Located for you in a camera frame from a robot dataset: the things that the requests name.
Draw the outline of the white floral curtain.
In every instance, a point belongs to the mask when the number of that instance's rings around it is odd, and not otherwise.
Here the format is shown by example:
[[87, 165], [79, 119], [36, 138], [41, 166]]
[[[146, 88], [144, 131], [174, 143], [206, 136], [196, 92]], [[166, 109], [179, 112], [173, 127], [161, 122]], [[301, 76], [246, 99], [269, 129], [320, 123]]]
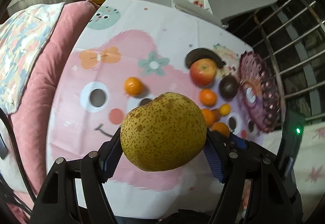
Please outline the white floral curtain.
[[299, 153], [294, 164], [304, 220], [308, 219], [324, 195], [324, 145], [323, 122], [304, 128]]

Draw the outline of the red apple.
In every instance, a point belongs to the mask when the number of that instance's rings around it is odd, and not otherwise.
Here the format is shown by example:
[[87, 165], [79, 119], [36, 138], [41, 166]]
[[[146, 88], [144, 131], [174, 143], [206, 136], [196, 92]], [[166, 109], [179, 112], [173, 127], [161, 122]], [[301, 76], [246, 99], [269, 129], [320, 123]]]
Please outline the red apple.
[[196, 85], [207, 86], [214, 82], [216, 75], [217, 65], [212, 59], [200, 59], [190, 66], [190, 76]]

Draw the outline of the metal window bars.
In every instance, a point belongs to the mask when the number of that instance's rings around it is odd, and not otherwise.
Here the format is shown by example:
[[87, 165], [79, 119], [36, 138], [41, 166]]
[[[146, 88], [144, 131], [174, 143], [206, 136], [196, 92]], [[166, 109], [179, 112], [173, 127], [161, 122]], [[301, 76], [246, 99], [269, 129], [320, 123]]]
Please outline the metal window bars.
[[278, 0], [234, 33], [270, 66], [287, 108], [324, 121], [324, 13], [316, 0]]

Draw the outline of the large mandarin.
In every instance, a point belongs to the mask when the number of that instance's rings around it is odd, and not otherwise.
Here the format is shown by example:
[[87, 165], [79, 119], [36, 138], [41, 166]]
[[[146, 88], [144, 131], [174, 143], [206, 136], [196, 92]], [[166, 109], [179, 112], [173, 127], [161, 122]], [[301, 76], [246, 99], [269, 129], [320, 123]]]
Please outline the large mandarin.
[[217, 95], [211, 89], [203, 89], [199, 93], [200, 102], [208, 107], [213, 107], [217, 103]]
[[214, 123], [212, 125], [211, 130], [217, 131], [225, 137], [229, 137], [229, 135], [230, 135], [230, 129], [228, 128], [228, 126], [225, 123], [222, 123], [222, 122]]

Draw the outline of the small mandarin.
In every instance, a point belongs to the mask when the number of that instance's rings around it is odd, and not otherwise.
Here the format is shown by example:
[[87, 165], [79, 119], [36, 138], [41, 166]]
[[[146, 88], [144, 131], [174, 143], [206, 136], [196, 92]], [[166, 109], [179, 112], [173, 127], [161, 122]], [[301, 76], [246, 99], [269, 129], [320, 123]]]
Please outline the small mandarin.
[[207, 128], [211, 128], [215, 123], [215, 115], [208, 108], [203, 108], [201, 111], [204, 116]]

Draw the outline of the small yellow citrus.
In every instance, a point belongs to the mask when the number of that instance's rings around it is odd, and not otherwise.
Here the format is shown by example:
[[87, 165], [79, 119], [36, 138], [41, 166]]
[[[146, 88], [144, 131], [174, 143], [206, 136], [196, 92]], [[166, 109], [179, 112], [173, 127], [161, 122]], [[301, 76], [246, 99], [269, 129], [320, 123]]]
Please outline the small yellow citrus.
[[231, 112], [231, 106], [229, 104], [222, 104], [219, 107], [220, 114], [222, 116], [227, 116]]

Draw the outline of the cartoon printed tablecloth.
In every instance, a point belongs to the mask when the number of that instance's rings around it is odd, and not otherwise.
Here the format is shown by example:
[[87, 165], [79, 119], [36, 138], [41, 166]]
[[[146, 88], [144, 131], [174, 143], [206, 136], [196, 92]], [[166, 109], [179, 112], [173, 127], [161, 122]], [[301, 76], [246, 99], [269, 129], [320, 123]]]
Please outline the cartoon printed tablecloth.
[[[251, 47], [228, 31], [174, 8], [142, 0], [106, 0], [78, 38], [61, 74], [47, 132], [47, 166], [76, 160], [110, 140], [125, 115], [141, 102], [171, 91], [199, 103], [200, 88], [184, 64], [193, 49], [216, 51], [225, 74], [236, 74]], [[124, 90], [136, 77], [138, 96]], [[180, 209], [214, 210], [223, 185], [203, 153], [165, 172], [145, 172], [125, 157], [104, 190], [115, 215], [167, 217]]]

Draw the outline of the blackened banana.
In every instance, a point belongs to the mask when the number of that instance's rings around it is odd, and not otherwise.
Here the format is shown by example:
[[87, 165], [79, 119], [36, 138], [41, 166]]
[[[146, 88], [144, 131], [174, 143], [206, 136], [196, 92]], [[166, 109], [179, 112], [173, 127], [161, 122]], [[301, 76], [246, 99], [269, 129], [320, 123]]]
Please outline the blackened banana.
[[196, 48], [190, 51], [184, 59], [184, 64], [190, 69], [193, 63], [201, 59], [212, 59], [218, 68], [223, 68], [226, 65], [216, 52], [206, 48]]

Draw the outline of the purple glass fruit bowl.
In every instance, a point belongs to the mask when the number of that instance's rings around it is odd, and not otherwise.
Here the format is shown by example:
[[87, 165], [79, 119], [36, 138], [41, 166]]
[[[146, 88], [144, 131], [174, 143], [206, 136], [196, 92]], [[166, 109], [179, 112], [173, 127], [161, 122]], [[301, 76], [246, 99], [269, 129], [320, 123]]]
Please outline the purple glass fruit bowl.
[[270, 68], [260, 55], [246, 51], [240, 57], [238, 74], [249, 117], [260, 131], [274, 131], [281, 106], [279, 88]]

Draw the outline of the dark avocado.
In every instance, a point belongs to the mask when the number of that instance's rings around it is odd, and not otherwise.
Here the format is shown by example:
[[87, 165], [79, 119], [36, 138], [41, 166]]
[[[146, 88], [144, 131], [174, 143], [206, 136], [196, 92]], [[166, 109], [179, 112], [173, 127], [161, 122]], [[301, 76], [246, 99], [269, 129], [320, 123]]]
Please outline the dark avocado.
[[225, 100], [233, 99], [238, 92], [238, 82], [234, 76], [228, 74], [219, 82], [219, 94]]

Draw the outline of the pink quilt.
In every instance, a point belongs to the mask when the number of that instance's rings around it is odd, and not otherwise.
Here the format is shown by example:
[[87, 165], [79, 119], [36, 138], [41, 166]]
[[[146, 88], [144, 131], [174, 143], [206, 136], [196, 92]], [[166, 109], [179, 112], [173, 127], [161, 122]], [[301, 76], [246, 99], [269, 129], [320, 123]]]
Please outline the pink quilt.
[[65, 4], [40, 53], [16, 113], [9, 116], [29, 183], [38, 194], [46, 178], [46, 138], [55, 91], [68, 56], [98, 10], [91, 0]]

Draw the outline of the brown speckled pear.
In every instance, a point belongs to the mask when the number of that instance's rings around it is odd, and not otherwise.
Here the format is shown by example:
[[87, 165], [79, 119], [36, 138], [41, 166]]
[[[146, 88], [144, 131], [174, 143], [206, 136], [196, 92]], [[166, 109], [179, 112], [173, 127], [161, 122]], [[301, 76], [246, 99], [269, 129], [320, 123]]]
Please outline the brown speckled pear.
[[121, 125], [125, 157], [147, 172], [173, 170], [189, 163], [206, 143], [201, 109], [190, 98], [166, 92], [131, 110]]

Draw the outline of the lone mandarin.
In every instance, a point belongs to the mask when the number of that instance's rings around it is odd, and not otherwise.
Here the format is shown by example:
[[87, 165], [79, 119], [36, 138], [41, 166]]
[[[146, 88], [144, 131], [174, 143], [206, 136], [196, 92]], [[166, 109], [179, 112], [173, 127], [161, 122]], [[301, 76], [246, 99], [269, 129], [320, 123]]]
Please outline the lone mandarin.
[[129, 77], [124, 82], [124, 90], [130, 96], [138, 96], [144, 90], [141, 80], [136, 77]]

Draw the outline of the pastel patchwork blanket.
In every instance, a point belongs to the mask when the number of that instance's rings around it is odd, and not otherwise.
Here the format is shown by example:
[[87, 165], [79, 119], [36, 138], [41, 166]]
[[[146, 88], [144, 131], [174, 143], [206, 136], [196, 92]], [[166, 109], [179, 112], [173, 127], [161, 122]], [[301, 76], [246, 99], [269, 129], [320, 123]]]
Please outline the pastel patchwork blanket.
[[1, 109], [16, 113], [34, 64], [51, 37], [65, 3], [36, 4], [1, 24]]

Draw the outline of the shrivelled brown orange fruit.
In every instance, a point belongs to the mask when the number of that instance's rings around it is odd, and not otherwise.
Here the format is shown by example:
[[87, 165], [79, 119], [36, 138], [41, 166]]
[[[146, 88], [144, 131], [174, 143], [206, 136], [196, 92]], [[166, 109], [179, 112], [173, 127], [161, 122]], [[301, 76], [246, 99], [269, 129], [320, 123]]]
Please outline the shrivelled brown orange fruit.
[[215, 108], [211, 110], [211, 113], [213, 114], [214, 122], [219, 122], [222, 117], [220, 110]]

